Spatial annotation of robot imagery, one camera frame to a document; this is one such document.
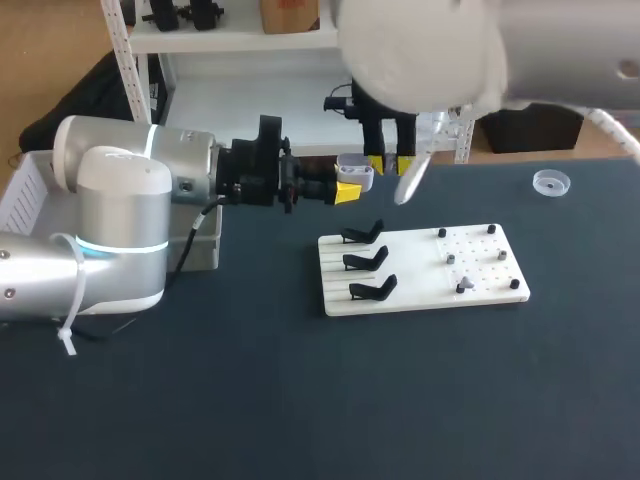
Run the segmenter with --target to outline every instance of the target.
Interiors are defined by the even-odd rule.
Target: black bag
[[[157,55],[149,56],[151,121],[158,123],[167,101],[167,88]],[[105,55],[53,110],[24,129],[23,153],[51,150],[60,123],[70,115],[132,120],[127,94],[113,52]]]

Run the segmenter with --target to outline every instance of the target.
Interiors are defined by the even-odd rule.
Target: small transparent lid
[[[533,176],[533,188],[545,197],[562,197],[571,188],[571,179],[558,170],[541,170]]]

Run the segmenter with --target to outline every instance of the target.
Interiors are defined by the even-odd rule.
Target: white pegboard
[[[447,227],[447,236],[438,237],[438,228],[381,233],[373,245],[343,244],[340,235],[318,240],[325,311],[329,316],[471,307],[529,300],[530,291],[500,225],[494,234],[488,225]],[[377,272],[345,271],[342,256],[354,254],[373,258],[382,246],[389,256]],[[507,259],[498,260],[500,251]],[[456,256],[447,265],[449,254]],[[384,302],[352,300],[349,284],[380,287],[390,275],[398,286]],[[463,277],[475,283],[473,290],[456,293]],[[511,281],[520,281],[517,290]]]

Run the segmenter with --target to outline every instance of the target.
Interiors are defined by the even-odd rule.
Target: dark gray table
[[[435,167],[359,204],[227,209],[222,266],[67,358],[0,335],[0,478],[640,478],[640,170]],[[529,303],[324,316],[317,238],[500,223]]]

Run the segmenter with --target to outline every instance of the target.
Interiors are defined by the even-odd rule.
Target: white shelf
[[[321,1],[320,30],[286,35],[264,33],[257,0],[251,6],[226,3],[226,13],[215,30],[199,32],[193,23],[180,19],[180,29],[160,32],[154,23],[138,22],[129,38],[133,53],[250,52],[338,46],[327,1]]]
[[[362,153],[360,124],[323,111],[325,97],[348,81],[338,73],[181,80],[166,125],[211,132],[231,145],[234,138],[255,139],[260,115],[273,115],[283,118],[282,135],[291,140],[294,155]],[[395,123],[385,122],[384,134],[387,151],[395,151]],[[455,140],[441,143],[441,149],[455,149]]]

